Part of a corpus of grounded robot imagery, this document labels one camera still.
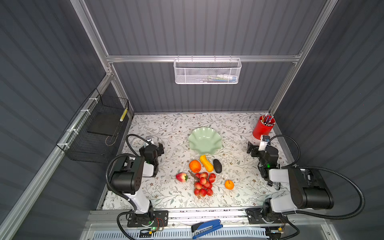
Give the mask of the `red fake cherry bunch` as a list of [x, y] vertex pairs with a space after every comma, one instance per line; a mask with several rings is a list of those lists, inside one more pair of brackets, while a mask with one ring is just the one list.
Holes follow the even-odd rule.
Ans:
[[194, 183], [194, 194], [197, 197], [213, 196], [213, 183], [216, 181], [216, 174], [193, 173], [189, 171], [191, 177], [195, 180]]

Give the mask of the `dark fake avocado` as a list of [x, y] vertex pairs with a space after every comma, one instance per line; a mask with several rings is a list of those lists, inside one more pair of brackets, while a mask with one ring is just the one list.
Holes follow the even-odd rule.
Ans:
[[216, 173], [220, 174], [223, 170], [222, 164], [218, 159], [213, 160], [213, 166]]

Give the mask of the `small fake tangerine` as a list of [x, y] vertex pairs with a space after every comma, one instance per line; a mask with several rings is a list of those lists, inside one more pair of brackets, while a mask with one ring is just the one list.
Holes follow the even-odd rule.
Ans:
[[235, 187], [235, 184], [233, 181], [231, 180], [227, 180], [225, 181], [225, 188], [228, 189], [228, 190], [233, 190]]

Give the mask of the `large orange fake fruit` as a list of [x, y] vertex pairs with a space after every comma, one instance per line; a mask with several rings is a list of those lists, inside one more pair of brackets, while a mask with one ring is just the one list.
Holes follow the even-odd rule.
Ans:
[[193, 173], [199, 173], [202, 169], [201, 163], [197, 160], [192, 160], [189, 163], [189, 168]]

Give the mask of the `green wavy fruit bowl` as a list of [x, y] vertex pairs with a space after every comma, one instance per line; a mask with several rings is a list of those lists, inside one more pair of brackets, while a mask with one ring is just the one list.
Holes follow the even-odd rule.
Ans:
[[214, 155], [223, 147], [220, 134], [208, 127], [200, 127], [192, 131], [188, 137], [190, 149], [199, 155]]

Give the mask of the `yellow fake squash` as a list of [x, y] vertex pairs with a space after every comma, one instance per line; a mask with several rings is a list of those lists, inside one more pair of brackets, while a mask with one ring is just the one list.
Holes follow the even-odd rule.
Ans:
[[208, 172], [212, 172], [214, 170], [214, 166], [210, 161], [208, 161], [206, 155], [200, 156], [200, 162]]

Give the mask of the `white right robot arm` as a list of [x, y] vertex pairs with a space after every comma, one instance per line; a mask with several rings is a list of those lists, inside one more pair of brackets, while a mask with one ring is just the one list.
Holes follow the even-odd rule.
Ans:
[[[246, 209], [246, 213], [251, 220], [262, 219], [266, 223], [274, 223], [282, 216], [293, 214], [303, 214], [329, 220], [344, 220], [359, 215], [366, 205], [362, 190], [351, 179], [341, 173], [321, 167], [280, 167], [277, 163], [279, 151], [270, 144], [257, 146], [248, 143], [247, 153], [258, 158], [258, 170], [262, 178], [267, 181], [268, 186], [279, 188], [284, 183], [290, 187], [288, 195], [267, 198], [261, 207]], [[334, 207], [333, 195], [321, 174], [322, 172], [344, 179], [356, 190], [360, 202], [354, 211], [339, 216], [328, 216], [309, 211], [329, 210]]]

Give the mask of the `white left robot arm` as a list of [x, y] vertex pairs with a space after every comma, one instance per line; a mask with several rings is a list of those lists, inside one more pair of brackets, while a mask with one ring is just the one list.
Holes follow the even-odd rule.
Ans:
[[106, 170], [106, 185], [109, 191], [128, 201], [133, 209], [130, 214], [153, 218], [154, 208], [151, 201], [141, 191], [143, 178], [155, 177], [159, 170], [158, 158], [165, 153], [159, 143], [141, 147], [140, 155], [120, 154], [112, 159]]

